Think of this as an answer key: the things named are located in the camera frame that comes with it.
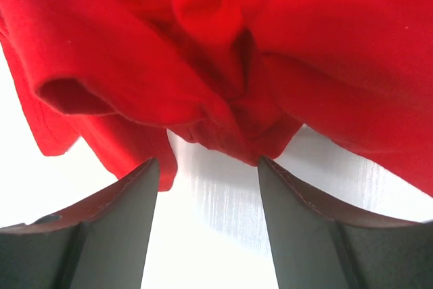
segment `red cloth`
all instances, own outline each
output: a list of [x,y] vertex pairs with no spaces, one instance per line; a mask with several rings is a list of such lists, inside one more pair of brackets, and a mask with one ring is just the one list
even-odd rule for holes
[[166,129],[254,165],[306,123],[433,195],[432,3],[0,0],[0,41],[45,155],[156,156],[167,190]]

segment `red fabric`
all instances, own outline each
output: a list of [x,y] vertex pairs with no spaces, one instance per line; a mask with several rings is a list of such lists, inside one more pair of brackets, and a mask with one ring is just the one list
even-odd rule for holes
[[45,155],[167,190],[166,129],[255,165],[306,123],[433,195],[432,1],[0,0],[0,41]]

